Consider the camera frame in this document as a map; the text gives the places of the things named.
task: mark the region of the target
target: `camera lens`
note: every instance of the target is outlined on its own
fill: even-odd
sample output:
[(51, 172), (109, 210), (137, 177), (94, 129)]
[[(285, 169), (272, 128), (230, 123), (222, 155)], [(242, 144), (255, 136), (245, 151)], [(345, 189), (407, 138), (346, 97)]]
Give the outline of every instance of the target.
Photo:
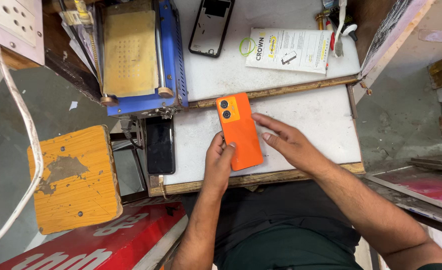
[(231, 117), (231, 112), (228, 111), (228, 110), (225, 110), (225, 111), (222, 113), (222, 117), (224, 117), (224, 118), (226, 118), (226, 119), (229, 119), (229, 118)]
[(223, 109), (227, 108), (228, 105), (229, 105), (229, 103), (228, 103), (227, 101), (225, 101), (225, 100), (221, 101), (221, 103), (220, 103), (220, 106), (221, 106), (221, 108), (223, 108)]

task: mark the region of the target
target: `red pen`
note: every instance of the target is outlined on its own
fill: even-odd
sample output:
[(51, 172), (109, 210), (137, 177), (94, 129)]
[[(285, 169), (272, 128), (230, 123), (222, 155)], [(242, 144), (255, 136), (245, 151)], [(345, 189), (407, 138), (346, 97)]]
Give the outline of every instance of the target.
[(332, 31), (333, 33), (331, 34), (331, 43), (329, 44), (329, 46), (331, 47), (331, 51), (334, 51), (334, 29), (333, 26), (331, 25), (331, 21), (329, 21), (329, 19), (326, 18), (326, 30)]

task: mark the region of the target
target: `pink board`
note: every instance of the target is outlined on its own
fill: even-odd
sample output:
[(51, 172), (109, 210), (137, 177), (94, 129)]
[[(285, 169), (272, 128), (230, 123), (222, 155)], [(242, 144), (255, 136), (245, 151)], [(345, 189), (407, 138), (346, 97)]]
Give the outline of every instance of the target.
[(439, 172), (411, 167), (377, 174), (374, 177), (442, 202), (442, 175)]

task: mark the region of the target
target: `phone back cover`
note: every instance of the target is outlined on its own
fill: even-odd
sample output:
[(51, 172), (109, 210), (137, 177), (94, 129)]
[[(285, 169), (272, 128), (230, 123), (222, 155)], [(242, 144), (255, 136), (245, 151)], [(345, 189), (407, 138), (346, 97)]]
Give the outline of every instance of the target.
[[(220, 107), (220, 101), (235, 97), (239, 111), (239, 120), (223, 123), (222, 113), (226, 109)], [(245, 169), (263, 162), (263, 154), (259, 146), (259, 139), (256, 133), (254, 120), (251, 118), (251, 106), (249, 105), (248, 95), (240, 93), (224, 96), (216, 99), (219, 121), (221, 122), (226, 144), (236, 143), (236, 154), (231, 160), (231, 167), (234, 171)]]

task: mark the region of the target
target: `black smartphone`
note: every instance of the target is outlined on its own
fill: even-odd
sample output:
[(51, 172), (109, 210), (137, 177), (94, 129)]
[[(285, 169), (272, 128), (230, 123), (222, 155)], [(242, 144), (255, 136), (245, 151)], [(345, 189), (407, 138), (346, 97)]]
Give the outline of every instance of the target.
[(226, 36), (234, 0), (201, 0), (189, 41), (189, 51), (218, 57)]
[(148, 175), (171, 175), (174, 163), (174, 124), (172, 119), (146, 118), (145, 146)]

